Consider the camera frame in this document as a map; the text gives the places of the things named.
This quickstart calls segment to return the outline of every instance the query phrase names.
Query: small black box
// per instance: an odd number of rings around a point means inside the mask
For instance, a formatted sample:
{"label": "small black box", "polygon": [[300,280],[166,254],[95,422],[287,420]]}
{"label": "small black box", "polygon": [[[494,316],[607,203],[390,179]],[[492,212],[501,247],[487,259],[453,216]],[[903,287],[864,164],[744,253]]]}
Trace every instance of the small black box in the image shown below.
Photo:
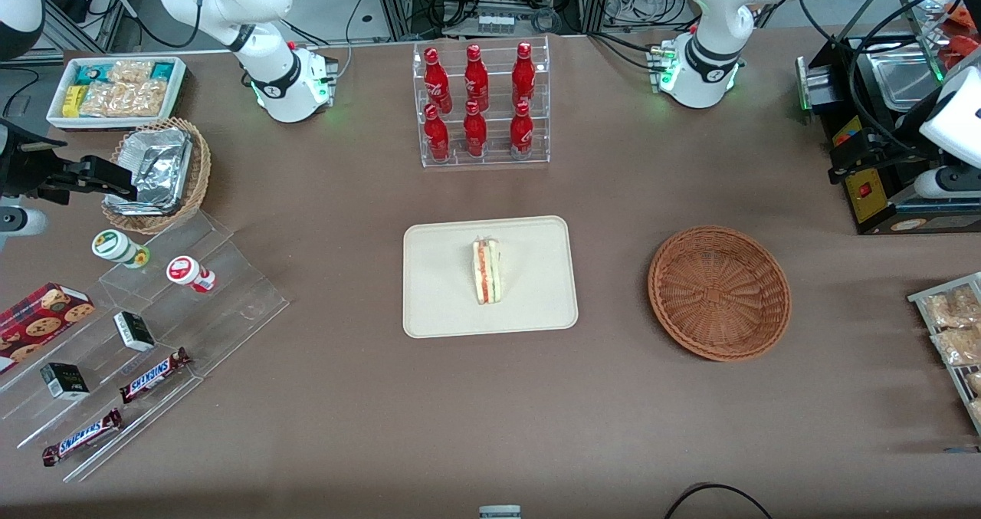
{"label": "small black box", "polygon": [[49,362],[41,368],[41,378],[47,384],[51,396],[60,400],[82,400],[88,396],[85,379],[77,366]]}
{"label": "small black box", "polygon": [[123,344],[140,352],[153,350],[153,335],[142,317],[123,311],[113,316],[113,320],[116,321],[116,330],[123,338]]}

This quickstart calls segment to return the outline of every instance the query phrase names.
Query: round basket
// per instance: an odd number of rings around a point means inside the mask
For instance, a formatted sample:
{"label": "round basket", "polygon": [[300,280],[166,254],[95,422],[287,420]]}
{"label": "round basket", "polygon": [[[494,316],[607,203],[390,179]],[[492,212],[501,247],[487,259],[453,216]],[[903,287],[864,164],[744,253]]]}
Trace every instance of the round basket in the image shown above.
{"label": "round basket", "polygon": [[[201,137],[201,132],[193,124],[182,118],[168,118],[160,120],[146,126],[136,128],[136,132],[147,130],[162,130],[164,128],[181,128],[194,138],[190,165],[187,166],[187,180],[185,190],[183,190],[181,208],[175,214],[169,216],[123,216],[110,211],[102,205],[102,214],[109,219],[109,223],[127,232],[145,233],[153,235],[162,232],[164,228],[178,221],[184,215],[194,212],[204,201],[204,194],[208,190],[208,176],[211,174],[211,150],[208,149],[208,142]],[[112,162],[118,162],[120,149],[129,134],[116,146],[116,152],[112,155]]]}
{"label": "round basket", "polygon": [[662,244],[648,272],[648,296],[674,340],[720,362],[763,355],[791,317],[791,292],[774,257],[749,236],[714,225]]}

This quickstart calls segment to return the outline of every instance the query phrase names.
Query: white tray with snacks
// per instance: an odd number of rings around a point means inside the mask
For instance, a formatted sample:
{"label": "white tray with snacks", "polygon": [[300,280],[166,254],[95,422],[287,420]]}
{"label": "white tray with snacks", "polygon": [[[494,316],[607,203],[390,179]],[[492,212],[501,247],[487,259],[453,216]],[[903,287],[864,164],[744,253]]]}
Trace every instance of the white tray with snacks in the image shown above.
{"label": "white tray with snacks", "polygon": [[[495,240],[500,302],[481,304],[474,242]],[[402,327],[414,338],[567,330],[579,319],[559,216],[414,225],[403,238]]]}
{"label": "white tray with snacks", "polygon": [[907,300],[917,305],[930,341],[981,435],[981,272],[914,293]]}
{"label": "white tray with snacks", "polygon": [[[87,72],[88,69],[94,67],[114,65],[117,61],[151,62],[151,64],[154,64],[154,68],[151,70],[150,76],[157,75],[157,65],[162,65],[162,72],[169,71],[166,78],[162,75],[156,77],[158,80],[164,80],[167,84],[166,90],[162,94],[160,108],[157,113],[146,115],[146,117],[87,117],[87,115],[72,117],[71,115],[64,114],[64,100],[66,100],[66,96],[70,95],[70,88],[73,86],[87,85],[78,83],[80,81],[80,73]],[[150,124],[157,120],[165,120],[172,115],[176,103],[178,103],[178,95],[181,93],[181,85],[183,79],[185,79],[186,72],[185,62],[181,61],[178,57],[174,57],[174,55],[124,55],[123,57],[84,57],[71,59],[64,65],[61,81],[58,83],[58,89],[56,89],[55,95],[51,100],[51,106],[48,108],[47,120],[52,126],[66,131],[122,130],[143,126],[144,124]],[[97,81],[112,83],[112,81],[106,82],[102,78],[98,78]]]}

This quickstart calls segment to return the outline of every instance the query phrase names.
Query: red cookie box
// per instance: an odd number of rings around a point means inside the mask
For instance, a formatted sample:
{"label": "red cookie box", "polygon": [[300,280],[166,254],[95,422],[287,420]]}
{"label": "red cookie box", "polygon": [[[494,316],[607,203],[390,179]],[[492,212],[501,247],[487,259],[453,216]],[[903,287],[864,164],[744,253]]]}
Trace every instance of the red cookie box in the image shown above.
{"label": "red cookie box", "polygon": [[24,361],[48,341],[92,313],[88,295],[46,284],[0,313],[0,373]]}

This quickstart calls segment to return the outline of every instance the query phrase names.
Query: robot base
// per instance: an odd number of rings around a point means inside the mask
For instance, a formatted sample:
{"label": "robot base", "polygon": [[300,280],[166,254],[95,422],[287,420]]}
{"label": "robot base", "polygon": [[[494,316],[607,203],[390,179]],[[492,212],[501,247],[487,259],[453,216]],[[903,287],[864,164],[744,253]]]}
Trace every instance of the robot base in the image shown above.
{"label": "robot base", "polygon": [[260,106],[280,122],[299,122],[321,107],[333,106],[333,94],[336,92],[336,61],[329,62],[323,55],[301,48],[294,50],[294,54],[300,59],[300,75],[283,97],[263,99],[263,95],[252,85]]}
{"label": "robot base", "polygon": [[656,54],[648,52],[648,66],[658,69],[658,72],[651,72],[651,88],[655,93],[672,96],[685,107],[712,107],[735,84],[739,65],[733,66],[728,77],[718,82],[705,82],[684,56],[684,46],[689,40],[691,34],[681,34],[674,40],[663,41]]}

